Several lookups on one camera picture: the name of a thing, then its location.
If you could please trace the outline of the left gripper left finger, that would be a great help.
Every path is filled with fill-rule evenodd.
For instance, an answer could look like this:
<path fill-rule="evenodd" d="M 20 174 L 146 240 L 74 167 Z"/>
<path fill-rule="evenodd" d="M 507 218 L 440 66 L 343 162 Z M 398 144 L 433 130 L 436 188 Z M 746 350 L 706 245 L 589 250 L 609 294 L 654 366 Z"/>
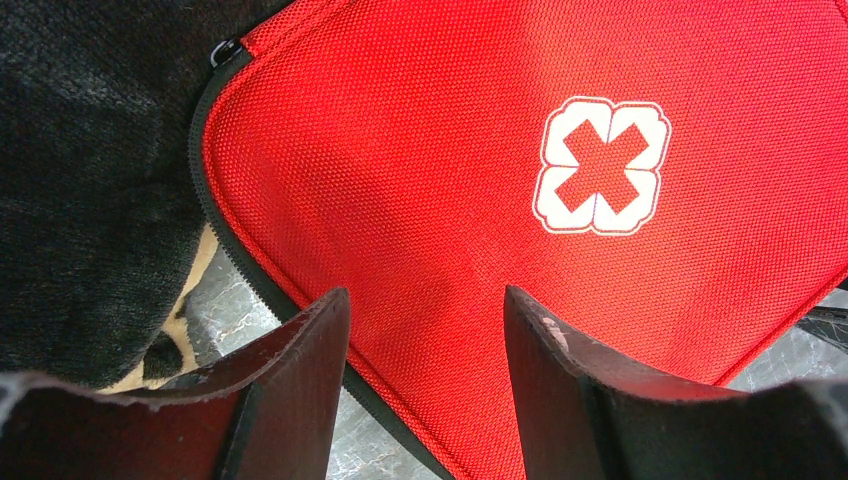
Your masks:
<path fill-rule="evenodd" d="M 235 397 L 217 479 L 326 475 L 350 333 L 334 288 L 282 326 L 161 387 L 197 405 Z"/>

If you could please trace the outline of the red medicine kit case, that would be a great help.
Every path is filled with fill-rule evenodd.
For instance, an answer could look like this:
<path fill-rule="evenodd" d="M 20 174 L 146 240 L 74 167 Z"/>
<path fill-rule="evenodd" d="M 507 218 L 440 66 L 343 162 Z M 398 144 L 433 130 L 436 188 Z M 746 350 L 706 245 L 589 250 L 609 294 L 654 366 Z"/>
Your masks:
<path fill-rule="evenodd" d="M 843 1 L 295 1 L 189 152 L 264 301 L 349 293 L 374 413 L 521 479 L 508 286 L 723 386 L 847 278 Z"/>

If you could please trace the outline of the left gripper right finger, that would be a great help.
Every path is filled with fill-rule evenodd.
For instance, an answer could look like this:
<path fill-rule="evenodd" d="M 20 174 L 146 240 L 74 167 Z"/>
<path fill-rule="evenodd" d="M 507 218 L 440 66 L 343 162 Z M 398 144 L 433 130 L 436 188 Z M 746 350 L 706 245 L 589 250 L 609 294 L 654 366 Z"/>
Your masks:
<path fill-rule="evenodd" d="M 523 289 L 504 337 L 530 479 L 718 479 L 743 470 L 726 439 L 740 393 L 645 365 L 570 326 Z"/>

